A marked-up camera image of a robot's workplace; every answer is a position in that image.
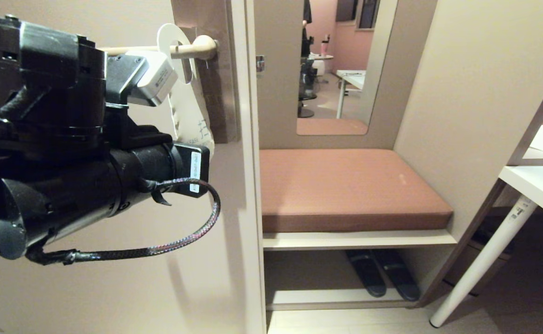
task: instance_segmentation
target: white table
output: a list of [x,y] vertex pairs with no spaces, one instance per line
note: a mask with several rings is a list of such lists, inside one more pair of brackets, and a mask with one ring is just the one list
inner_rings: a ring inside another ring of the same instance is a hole
[[352,84],[354,87],[358,89],[362,89],[364,86],[364,79],[366,77],[367,72],[360,70],[337,70],[336,75],[343,80],[342,82],[342,88],[340,89],[340,98],[337,102],[337,117],[342,117],[342,108],[344,105],[344,95],[346,94],[346,85]]
[[537,206],[543,209],[543,166],[505,167],[498,176],[522,193],[501,226],[430,319],[440,327],[496,261]]

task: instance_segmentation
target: table leg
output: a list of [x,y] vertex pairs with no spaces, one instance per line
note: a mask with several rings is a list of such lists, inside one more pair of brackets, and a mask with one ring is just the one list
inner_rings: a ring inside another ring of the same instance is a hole
[[342,108],[344,106],[344,95],[346,94],[346,80],[342,79],[342,88],[340,89],[340,99],[337,101],[337,117],[342,118]]
[[503,220],[501,226],[494,233],[490,241],[473,261],[471,266],[465,271],[455,288],[451,291],[445,302],[439,306],[439,309],[430,318],[430,324],[439,328],[447,320],[463,298],[469,294],[473,287],[478,283],[486,271],[492,266],[496,259],[509,245],[513,237],[530,218],[537,204],[532,200],[521,195],[511,212]]

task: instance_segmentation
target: door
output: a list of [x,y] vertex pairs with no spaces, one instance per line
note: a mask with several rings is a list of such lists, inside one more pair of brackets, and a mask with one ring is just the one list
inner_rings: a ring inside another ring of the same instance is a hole
[[[54,333],[265,332],[259,278],[259,218],[255,191],[257,135],[252,133],[254,72],[246,4],[232,0],[240,140],[216,147],[210,182],[222,215],[202,240],[153,258],[42,267],[0,258],[0,330]],[[97,46],[154,45],[172,18],[169,0],[5,0],[6,13],[83,34]],[[169,132],[163,108],[134,108],[137,123]],[[162,244],[195,231],[208,218],[210,199],[168,195],[173,207],[145,201],[64,238],[49,250],[123,249]]]

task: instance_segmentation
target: shelf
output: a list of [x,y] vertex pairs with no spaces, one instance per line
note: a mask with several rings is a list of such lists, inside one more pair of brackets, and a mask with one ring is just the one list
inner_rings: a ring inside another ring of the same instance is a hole
[[411,307],[382,273],[388,291],[381,298],[364,289],[343,251],[267,252],[265,298],[269,311]]
[[343,250],[455,245],[447,230],[263,233],[263,250]]

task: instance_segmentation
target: wall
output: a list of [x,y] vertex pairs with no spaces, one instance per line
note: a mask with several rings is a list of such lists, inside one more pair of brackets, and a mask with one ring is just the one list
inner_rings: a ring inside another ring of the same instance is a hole
[[337,23],[331,55],[333,70],[364,70],[373,43],[371,31],[356,31],[356,25]]
[[307,35],[315,38],[315,43],[310,46],[310,51],[321,53],[321,41],[325,35],[331,35],[328,53],[335,50],[333,40],[336,38],[336,10],[337,0],[310,0],[310,13],[312,23],[307,25]]
[[[244,2],[232,1],[244,26]],[[0,15],[89,36],[99,46],[154,45],[170,22],[168,0],[2,0]],[[263,334],[258,214],[255,203],[246,32],[235,34],[241,142],[216,146],[210,182],[222,216],[202,240],[153,258],[42,267],[0,258],[0,328],[13,334]],[[166,129],[166,108],[134,108],[139,123]],[[168,243],[195,231],[210,199],[166,195],[173,207],[147,200],[84,228],[48,250],[102,250]]]
[[394,149],[454,208],[459,247],[541,103],[543,2],[438,2]]
[[[267,66],[266,72],[257,78],[261,148],[393,148],[436,2],[397,1],[366,135],[297,135],[295,75],[299,73],[300,47],[289,41],[302,28],[297,9],[303,2],[288,1],[280,7],[274,0],[255,0],[257,54],[266,56]],[[375,34],[389,32],[376,30]],[[362,108],[370,108],[369,105],[363,104]]]

